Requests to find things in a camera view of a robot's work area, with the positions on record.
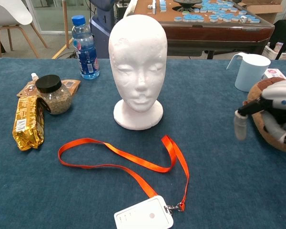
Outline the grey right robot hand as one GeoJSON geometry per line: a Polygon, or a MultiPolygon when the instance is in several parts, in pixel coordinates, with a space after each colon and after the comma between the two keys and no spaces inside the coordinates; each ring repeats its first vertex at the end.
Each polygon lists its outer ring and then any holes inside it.
{"type": "Polygon", "coordinates": [[[280,78],[263,89],[259,97],[235,111],[234,128],[238,140],[246,138],[247,118],[256,113],[261,114],[266,133],[286,144],[286,80],[280,78]]]}

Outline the white badge with orange lanyard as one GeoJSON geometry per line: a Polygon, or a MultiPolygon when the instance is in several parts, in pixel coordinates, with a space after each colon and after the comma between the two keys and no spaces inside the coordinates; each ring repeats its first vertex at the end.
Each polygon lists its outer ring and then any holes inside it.
{"type": "Polygon", "coordinates": [[[144,160],[140,157],[134,156],[133,154],[124,152],[120,149],[115,148],[109,143],[98,141],[92,138],[81,138],[70,141],[58,150],[58,159],[61,164],[67,167],[78,167],[83,169],[94,169],[101,167],[114,167],[121,169],[132,176],[136,182],[139,184],[141,189],[149,197],[147,200],[132,205],[128,208],[120,210],[114,214],[114,221],[117,229],[169,229],[173,226],[173,212],[185,210],[185,202],[187,189],[190,180],[189,168],[186,162],[186,159],[179,149],[178,145],[173,139],[168,135],[165,135],[162,138],[162,143],[165,146],[170,160],[171,165],[169,167],[162,167],[147,160],[144,160]],[[184,188],[184,196],[180,203],[175,206],[167,205],[164,198],[156,193],[156,191],[137,173],[133,170],[124,167],[122,165],[115,164],[100,164],[100,165],[76,165],[70,164],[62,160],[61,156],[63,152],[69,150],[73,147],[84,145],[84,144],[101,144],[106,146],[109,150],[115,154],[134,162],[144,168],[158,172],[158,173],[167,173],[175,165],[176,161],[179,161],[186,176],[186,184],[184,188]]]}

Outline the white foam mannequin head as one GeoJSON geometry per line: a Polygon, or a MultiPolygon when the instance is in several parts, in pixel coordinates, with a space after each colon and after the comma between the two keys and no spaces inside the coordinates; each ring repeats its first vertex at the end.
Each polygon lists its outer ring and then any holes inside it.
{"type": "Polygon", "coordinates": [[[154,18],[135,14],[120,20],[109,37],[109,56],[121,96],[113,110],[120,126],[145,130],[159,123],[163,107],[157,100],[167,60],[167,37],[154,18]]]}

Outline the white toothpaste box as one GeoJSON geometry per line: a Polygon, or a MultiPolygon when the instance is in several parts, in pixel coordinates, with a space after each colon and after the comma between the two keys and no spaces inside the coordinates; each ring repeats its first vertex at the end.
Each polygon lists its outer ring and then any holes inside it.
{"type": "Polygon", "coordinates": [[[286,77],[284,76],[284,74],[279,69],[269,69],[269,68],[266,69],[261,80],[269,79],[269,78],[273,78],[273,77],[279,77],[279,78],[286,80],[286,77]]]}

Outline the brown capybara plush toy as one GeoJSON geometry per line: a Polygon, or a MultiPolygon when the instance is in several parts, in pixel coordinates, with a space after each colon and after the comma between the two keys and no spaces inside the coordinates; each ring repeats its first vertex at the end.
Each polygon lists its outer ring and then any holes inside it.
{"type": "MultiPolygon", "coordinates": [[[[264,79],[258,83],[256,83],[249,91],[247,100],[243,102],[243,105],[253,101],[260,97],[262,91],[266,89],[268,86],[280,82],[285,81],[283,78],[273,77],[264,79]]],[[[274,148],[286,152],[286,144],[278,142],[274,137],[272,137],[265,129],[264,129],[264,121],[262,119],[262,115],[260,113],[255,113],[252,115],[253,122],[259,131],[262,138],[274,148]]]]}

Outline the white printed box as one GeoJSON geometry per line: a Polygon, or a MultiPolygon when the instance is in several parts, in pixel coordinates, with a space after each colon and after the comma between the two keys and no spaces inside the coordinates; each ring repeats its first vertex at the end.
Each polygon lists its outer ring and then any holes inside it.
{"type": "Polygon", "coordinates": [[[269,45],[270,45],[270,42],[268,42],[267,45],[264,47],[264,50],[263,50],[263,52],[262,52],[262,55],[265,56],[265,57],[267,57],[267,58],[270,59],[270,60],[274,60],[274,59],[277,57],[278,53],[275,52],[274,50],[272,50],[272,49],[269,47],[269,45]]]}

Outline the blue table cloth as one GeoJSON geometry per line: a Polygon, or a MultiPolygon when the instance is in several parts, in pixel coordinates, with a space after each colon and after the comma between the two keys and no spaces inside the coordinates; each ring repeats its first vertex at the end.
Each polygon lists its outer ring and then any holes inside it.
{"type": "Polygon", "coordinates": [[[169,135],[190,172],[180,164],[165,174],[136,165],[104,145],[86,144],[63,153],[72,164],[118,164],[142,176],[168,205],[187,193],[174,229],[286,229],[286,153],[271,147],[247,122],[247,137],[234,134],[234,112],[247,95],[234,86],[238,67],[228,61],[168,60],[158,97],[161,121],[145,131],[120,127],[113,108],[120,100],[109,60],[100,76],[82,80],[71,108],[44,115],[44,143],[20,151],[12,137],[17,93],[39,76],[80,79],[75,59],[0,58],[0,229],[116,229],[114,213],[147,199],[137,182],[117,168],[62,165],[59,148],[93,138],[167,167],[161,139],[169,135]]]}

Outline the brown mahjong table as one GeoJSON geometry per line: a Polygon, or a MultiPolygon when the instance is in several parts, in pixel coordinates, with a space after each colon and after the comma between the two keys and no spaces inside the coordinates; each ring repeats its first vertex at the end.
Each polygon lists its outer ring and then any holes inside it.
{"type": "Polygon", "coordinates": [[[221,51],[261,54],[275,28],[264,19],[259,23],[210,22],[208,12],[203,14],[203,22],[176,22],[174,18],[181,17],[182,13],[174,10],[179,6],[174,0],[165,0],[165,12],[160,10],[160,0],[156,0],[155,11],[148,8],[153,0],[134,1],[134,14],[151,16],[162,25],[168,41],[169,56],[194,56],[202,51],[210,52],[209,59],[213,58],[214,52],[221,51]]]}

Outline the black round table dial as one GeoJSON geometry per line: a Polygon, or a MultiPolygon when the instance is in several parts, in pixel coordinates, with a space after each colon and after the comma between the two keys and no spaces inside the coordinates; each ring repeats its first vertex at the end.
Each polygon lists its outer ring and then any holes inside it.
{"type": "Polygon", "coordinates": [[[179,6],[173,7],[174,11],[188,11],[188,12],[194,12],[197,7],[195,7],[196,4],[202,3],[202,0],[173,0],[174,2],[178,3],[179,6]]]}

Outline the blue machine housing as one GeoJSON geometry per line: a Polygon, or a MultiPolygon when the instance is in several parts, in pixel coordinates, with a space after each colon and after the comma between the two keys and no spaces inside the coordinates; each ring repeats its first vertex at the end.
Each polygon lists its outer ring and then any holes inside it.
{"type": "Polygon", "coordinates": [[[90,24],[97,57],[109,59],[109,37],[115,25],[114,0],[90,0],[90,3],[96,7],[96,13],[91,17],[90,24]]]}

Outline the blue capped water bottle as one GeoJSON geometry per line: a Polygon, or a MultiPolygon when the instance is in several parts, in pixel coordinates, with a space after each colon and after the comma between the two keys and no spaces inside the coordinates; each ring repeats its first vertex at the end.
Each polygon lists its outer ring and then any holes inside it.
{"type": "Polygon", "coordinates": [[[86,25],[83,15],[72,16],[71,20],[73,22],[73,46],[79,59],[82,78],[87,80],[95,79],[99,76],[100,71],[94,37],[90,27],[86,25]]]}

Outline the brown spout pouch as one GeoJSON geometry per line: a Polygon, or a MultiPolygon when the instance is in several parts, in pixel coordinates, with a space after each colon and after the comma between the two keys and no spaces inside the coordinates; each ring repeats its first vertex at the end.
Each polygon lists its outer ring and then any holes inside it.
{"type": "MultiPolygon", "coordinates": [[[[37,89],[35,83],[39,77],[36,73],[31,73],[31,78],[32,78],[32,80],[30,82],[28,82],[19,93],[17,93],[18,97],[37,95],[38,89],[37,89]]],[[[70,79],[62,80],[61,82],[62,82],[62,84],[64,84],[67,87],[71,96],[73,96],[77,92],[78,87],[81,83],[80,80],[70,80],[70,79]]]]}

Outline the glass jar with black lid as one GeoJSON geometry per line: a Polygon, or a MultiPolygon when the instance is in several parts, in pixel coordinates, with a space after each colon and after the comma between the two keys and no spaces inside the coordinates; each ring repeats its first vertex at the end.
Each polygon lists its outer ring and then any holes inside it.
{"type": "Polygon", "coordinates": [[[37,96],[45,109],[52,115],[66,112],[72,103],[72,96],[59,76],[54,74],[39,78],[36,83],[37,96]]]}

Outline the wooden pole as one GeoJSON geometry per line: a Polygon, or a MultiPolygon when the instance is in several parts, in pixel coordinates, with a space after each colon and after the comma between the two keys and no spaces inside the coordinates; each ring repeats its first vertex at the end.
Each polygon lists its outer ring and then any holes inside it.
{"type": "Polygon", "coordinates": [[[69,48],[69,31],[68,31],[68,18],[67,18],[67,2],[62,0],[64,32],[65,32],[65,44],[66,48],[69,48]]]}

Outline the gold foil snack package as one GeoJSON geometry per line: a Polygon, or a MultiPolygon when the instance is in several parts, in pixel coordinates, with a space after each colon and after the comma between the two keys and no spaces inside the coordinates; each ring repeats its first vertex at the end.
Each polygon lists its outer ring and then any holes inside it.
{"type": "Polygon", "coordinates": [[[44,110],[38,96],[19,98],[12,135],[21,151],[37,149],[44,142],[44,110]]]}

